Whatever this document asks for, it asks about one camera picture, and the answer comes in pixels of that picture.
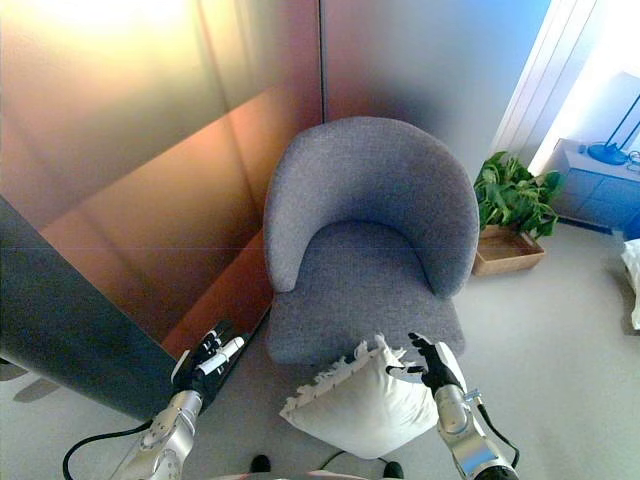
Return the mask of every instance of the blue cabinet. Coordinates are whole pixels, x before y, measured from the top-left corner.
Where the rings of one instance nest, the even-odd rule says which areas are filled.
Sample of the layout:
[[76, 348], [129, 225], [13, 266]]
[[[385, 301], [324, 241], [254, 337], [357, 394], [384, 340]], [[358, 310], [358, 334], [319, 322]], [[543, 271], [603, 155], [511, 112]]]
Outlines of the blue cabinet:
[[546, 170], [566, 175], [552, 204], [562, 217], [625, 230], [640, 214], [640, 174], [594, 160], [579, 142], [561, 139]]

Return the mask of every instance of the lamp base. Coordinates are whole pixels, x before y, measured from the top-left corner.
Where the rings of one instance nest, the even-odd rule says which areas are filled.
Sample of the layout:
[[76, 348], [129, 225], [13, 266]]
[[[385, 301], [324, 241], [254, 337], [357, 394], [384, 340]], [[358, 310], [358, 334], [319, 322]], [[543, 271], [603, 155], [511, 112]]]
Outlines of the lamp base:
[[627, 163], [629, 158], [629, 155], [622, 153], [615, 143], [611, 145], [594, 143], [587, 149], [587, 152], [589, 152], [591, 158], [609, 165], [622, 165]]

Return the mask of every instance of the green leaves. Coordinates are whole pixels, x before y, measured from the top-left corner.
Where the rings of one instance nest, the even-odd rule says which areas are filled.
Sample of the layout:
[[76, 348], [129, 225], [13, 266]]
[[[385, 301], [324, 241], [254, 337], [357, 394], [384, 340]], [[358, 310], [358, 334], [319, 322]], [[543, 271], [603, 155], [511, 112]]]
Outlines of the green leaves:
[[507, 152], [493, 154], [482, 165], [473, 185], [480, 229], [487, 225], [513, 225], [534, 238], [551, 235], [558, 215], [549, 203], [562, 183], [563, 176], [558, 172], [534, 177], [517, 157]]

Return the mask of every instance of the black cable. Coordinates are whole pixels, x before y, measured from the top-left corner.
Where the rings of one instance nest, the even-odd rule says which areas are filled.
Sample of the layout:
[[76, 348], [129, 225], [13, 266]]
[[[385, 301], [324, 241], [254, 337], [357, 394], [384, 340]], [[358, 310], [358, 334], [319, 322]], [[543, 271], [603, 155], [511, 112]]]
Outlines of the black cable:
[[338, 453], [334, 453], [333, 455], [331, 455], [326, 462], [324, 462], [322, 464], [322, 466], [318, 469], [318, 470], [324, 470], [324, 467], [326, 467], [327, 465], [329, 465], [329, 463], [331, 463], [331, 460], [333, 460], [334, 458], [338, 457], [339, 455], [342, 455], [343, 453], [347, 453], [344, 450], [340, 450]]
[[516, 468], [516, 465], [518, 465], [518, 461], [520, 460], [520, 450], [513, 443], [511, 443], [511, 441], [509, 441], [507, 437], [502, 435], [496, 427], [493, 426], [493, 423], [491, 423], [491, 419], [489, 418], [489, 414], [487, 413], [487, 409], [483, 404], [478, 405], [478, 411], [482, 415], [482, 418], [484, 418], [486, 424], [489, 425], [489, 428], [493, 431], [493, 433], [495, 433], [500, 440], [513, 448], [513, 450], [516, 452], [515, 456], [513, 457], [513, 462], [511, 462], [511, 466], [513, 468]]
[[97, 440], [104, 440], [105, 438], [116, 438], [116, 437], [124, 437], [126, 435], [133, 435], [134, 433], [139, 433], [151, 426], [152, 421], [148, 420], [144, 422], [142, 425], [136, 428], [132, 428], [131, 430], [123, 430], [121, 432], [113, 432], [113, 433], [103, 433], [102, 435], [94, 435], [93, 437], [87, 437], [84, 440], [80, 440], [73, 447], [69, 449], [67, 454], [64, 456], [64, 460], [62, 460], [62, 474], [64, 475], [65, 480], [73, 480], [71, 473], [69, 473], [69, 459], [71, 459], [71, 455], [75, 453], [83, 445], [87, 443], [95, 442]]

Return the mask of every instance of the shoe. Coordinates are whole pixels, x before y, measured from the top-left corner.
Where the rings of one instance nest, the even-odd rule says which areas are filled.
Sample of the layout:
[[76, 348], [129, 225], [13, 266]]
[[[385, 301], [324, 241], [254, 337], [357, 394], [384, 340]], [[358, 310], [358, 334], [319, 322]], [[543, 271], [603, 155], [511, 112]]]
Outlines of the shoe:
[[266, 455], [258, 455], [251, 460], [251, 467], [249, 473], [262, 473], [271, 471], [271, 462]]
[[384, 478], [404, 478], [404, 472], [398, 462], [389, 462], [384, 467]]

